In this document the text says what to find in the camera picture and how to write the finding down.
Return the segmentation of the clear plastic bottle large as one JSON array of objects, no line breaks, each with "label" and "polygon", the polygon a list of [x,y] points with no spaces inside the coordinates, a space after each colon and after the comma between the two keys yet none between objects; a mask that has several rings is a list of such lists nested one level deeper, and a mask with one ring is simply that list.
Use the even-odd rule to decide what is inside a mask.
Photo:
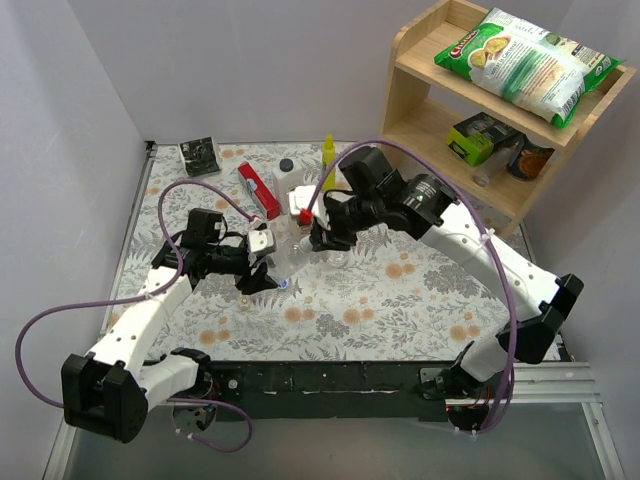
[{"label": "clear plastic bottle large", "polygon": [[283,280],[289,281],[308,262],[310,254],[300,249],[299,242],[305,237],[309,237],[311,227],[294,225],[291,227],[283,225],[275,227],[275,238],[277,249],[273,254],[274,268],[269,269],[270,275],[280,283]]}]

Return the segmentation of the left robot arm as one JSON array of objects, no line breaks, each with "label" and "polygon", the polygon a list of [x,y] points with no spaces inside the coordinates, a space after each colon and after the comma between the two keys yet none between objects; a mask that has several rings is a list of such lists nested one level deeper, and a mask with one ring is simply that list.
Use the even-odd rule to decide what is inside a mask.
[{"label": "left robot arm", "polygon": [[178,395],[211,396],[216,382],[207,354],[177,348],[155,362],[145,360],[163,326],[210,274],[231,275],[251,295],[277,287],[266,258],[276,249],[267,222],[254,218],[238,245],[220,212],[195,208],[184,230],[172,235],[152,261],[142,299],[85,355],[70,355],[61,368],[65,422],[122,443],[140,432],[147,414]]}]

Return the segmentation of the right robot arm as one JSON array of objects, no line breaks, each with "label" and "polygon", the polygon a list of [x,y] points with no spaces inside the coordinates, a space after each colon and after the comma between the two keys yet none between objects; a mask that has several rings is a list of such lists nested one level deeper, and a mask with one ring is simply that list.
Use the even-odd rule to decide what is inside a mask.
[{"label": "right robot arm", "polygon": [[384,224],[453,260],[507,307],[502,327],[471,341],[452,366],[427,381],[427,397],[475,397],[514,363],[544,360],[584,288],[578,277],[557,276],[518,254],[432,166],[406,179],[381,149],[362,143],[330,167],[349,188],[337,200],[317,187],[304,201],[299,220],[310,225],[314,250],[347,251],[358,233]]}]

